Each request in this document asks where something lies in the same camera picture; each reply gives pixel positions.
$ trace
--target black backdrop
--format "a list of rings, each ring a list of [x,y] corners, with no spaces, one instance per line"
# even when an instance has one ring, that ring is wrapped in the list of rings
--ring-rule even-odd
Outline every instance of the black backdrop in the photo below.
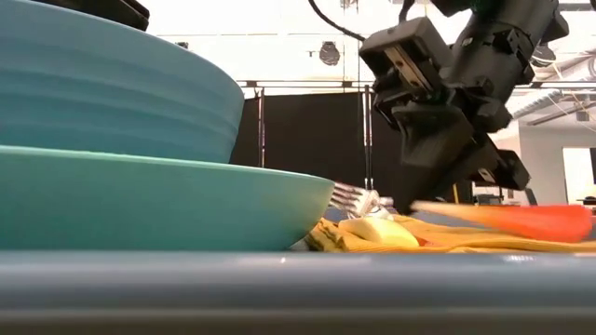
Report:
[[[364,186],[362,97],[359,93],[264,97],[264,166]],[[258,101],[246,100],[230,163],[257,167]],[[415,170],[400,167],[400,134],[372,113],[372,177],[381,195],[410,187]],[[458,183],[471,202],[471,182]],[[453,201],[453,193],[444,194]]]
[[[230,158],[231,164],[259,166],[259,104],[257,99],[244,100],[244,111],[240,120],[240,128],[236,145]]]
[[[264,166],[363,187],[358,93],[265,98]]]
[[[592,173],[594,175],[594,183],[596,183],[596,148],[589,148],[589,155],[592,158]]]

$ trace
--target metal fork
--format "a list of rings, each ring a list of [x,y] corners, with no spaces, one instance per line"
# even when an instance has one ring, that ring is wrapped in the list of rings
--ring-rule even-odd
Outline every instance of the metal fork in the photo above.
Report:
[[[376,217],[392,220],[387,207],[393,206],[393,199],[382,197],[375,190],[336,182],[330,205],[344,210],[350,219]]]

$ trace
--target orange handle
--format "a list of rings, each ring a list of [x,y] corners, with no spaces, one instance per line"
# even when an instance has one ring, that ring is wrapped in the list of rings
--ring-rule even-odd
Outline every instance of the orange handle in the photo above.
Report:
[[[583,206],[470,206],[416,202],[415,210],[425,210],[523,237],[575,243],[592,230],[591,211]]]

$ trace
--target stacked dishes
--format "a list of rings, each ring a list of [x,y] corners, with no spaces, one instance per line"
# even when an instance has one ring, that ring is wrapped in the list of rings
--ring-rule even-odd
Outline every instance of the stacked dishes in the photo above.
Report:
[[[21,0],[0,45],[0,248],[276,250],[325,210],[330,181],[226,164],[244,99],[207,60]]]

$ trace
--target yellow towel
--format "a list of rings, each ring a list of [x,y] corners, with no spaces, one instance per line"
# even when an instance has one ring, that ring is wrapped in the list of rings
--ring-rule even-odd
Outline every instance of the yellow towel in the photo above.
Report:
[[[373,253],[487,253],[487,252],[596,252],[596,241],[556,243],[517,237],[481,228],[456,228],[395,216],[394,221],[412,233],[420,247],[386,246],[362,239],[333,222],[321,220],[306,237],[313,248],[326,252]]]

